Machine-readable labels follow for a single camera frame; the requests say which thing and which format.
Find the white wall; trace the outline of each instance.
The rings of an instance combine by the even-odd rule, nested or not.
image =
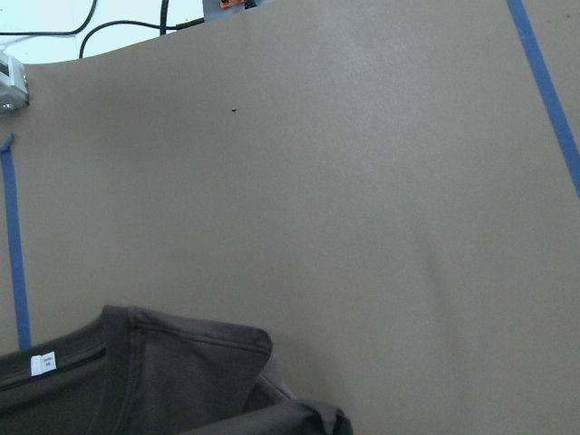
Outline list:
[[[76,36],[22,37],[0,36],[0,50],[23,63],[51,63],[76,59],[82,39],[99,24],[116,20],[159,24],[160,0],[98,0],[89,25]],[[0,31],[69,31],[79,27],[91,10],[92,0],[0,0]],[[203,16],[201,0],[171,0],[168,25]],[[85,57],[106,53],[126,45],[159,36],[159,31],[137,25],[116,25],[91,37]]]

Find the wire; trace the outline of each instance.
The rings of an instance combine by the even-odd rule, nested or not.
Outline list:
[[[198,24],[202,24],[202,23],[205,23],[205,20],[203,18],[198,18],[197,20],[187,21],[186,23],[167,26],[166,30],[181,30],[181,29],[186,29],[188,27],[192,27],[194,25],[198,25]],[[111,21],[109,23],[97,25],[94,29],[92,29],[89,33],[87,33],[84,36],[84,39],[82,40],[82,43],[81,43],[81,50],[79,51],[79,59],[82,59],[82,56],[84,55],[84,47],[87,44],[87,42],[89,41],[89,38],[91,36],[93,36],[94,34],[96,34],[97,32],[99,32],[100,30],[102,30],[106,27],[111,27],[112,25],[118,25],[118,24],[141,25],[143,27],[149,27],[150,29],[160,29],[161,28],[160,25],[143,23],[142,21],[130,21],[130,20]]]
[[[159,36],[167,33],[167,11],[169,9],[169,0],[161,0],[161,12],[159,19]]]
[[[72,36],[74,34],[79,34],[87,25],[89,25],[96,8],[97,0],[92,0],[91,10],[84,20],[84,23],[82,23],[78,29],[71,30],[70,32],[0,32],[0,36]]]

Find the blue tape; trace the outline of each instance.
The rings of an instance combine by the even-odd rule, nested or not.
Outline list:
[[[11,134],[2,148],[0,160],[4,172],[4,193],[6,202],[6,227],[8,230],[8,247],[12,267],[12,286],[14,291],[14,310],[16,313],[16,328],[18,331],[18,346],[21,350],[32,345],[30,337],[30,320],[28,318],[28,302],[26,301],[26,283],[24,281],[24,262],[22,244],[20,241],[20,224],[18,220],[18,197],[16,195],[15,165],[10,147],[15,136]]]
[[[532,29],[532,24],[529,22],[522,0],[507,0],[507,6],[516,24],[519,39],[526,52],[527,61],[536,78],[537,87],[542,94],[544,105],[552,121],[552,127],[554,128],[554,133],[564,155],[565,164],[568,167],[568,171],[576,188],[576,194],[580,198],[580,154],[578,153],[574,136],[570,130],[568,119],[558,99],[556,87],[552,83],[550,72],[547,69],[542,52],[537,44],[534,29]]]

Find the clothing label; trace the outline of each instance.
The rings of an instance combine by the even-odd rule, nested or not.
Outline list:
[[[56,358],[54,352],[45,355],[35,355],[30,358],[30,375],[38,376],[56,369]]]

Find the dark gray t-shirt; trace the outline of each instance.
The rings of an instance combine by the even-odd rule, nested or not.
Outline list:
[[[0,433],[352,430],[335,407],[294,399],[266,332],[106,306],[76,333],[0,358]]]

